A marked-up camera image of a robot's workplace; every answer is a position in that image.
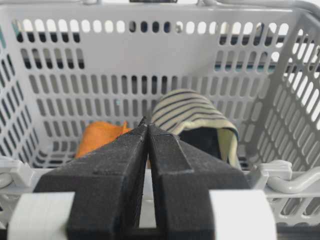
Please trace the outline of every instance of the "basket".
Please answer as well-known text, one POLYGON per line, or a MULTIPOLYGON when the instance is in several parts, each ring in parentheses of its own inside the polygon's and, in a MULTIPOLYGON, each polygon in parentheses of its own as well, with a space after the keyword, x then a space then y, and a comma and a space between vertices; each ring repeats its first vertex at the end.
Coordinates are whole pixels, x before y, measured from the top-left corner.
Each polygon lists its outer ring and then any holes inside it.
MULTIPOLYGON (((99 2, 0 6, 0 155, 56 168, 89 123, 133 128, 161 96, 189 88, 238 128, 243 170, 320 166, 317 7, 99 2)), ((320 223, 310 198, 288 224, 320 223)))

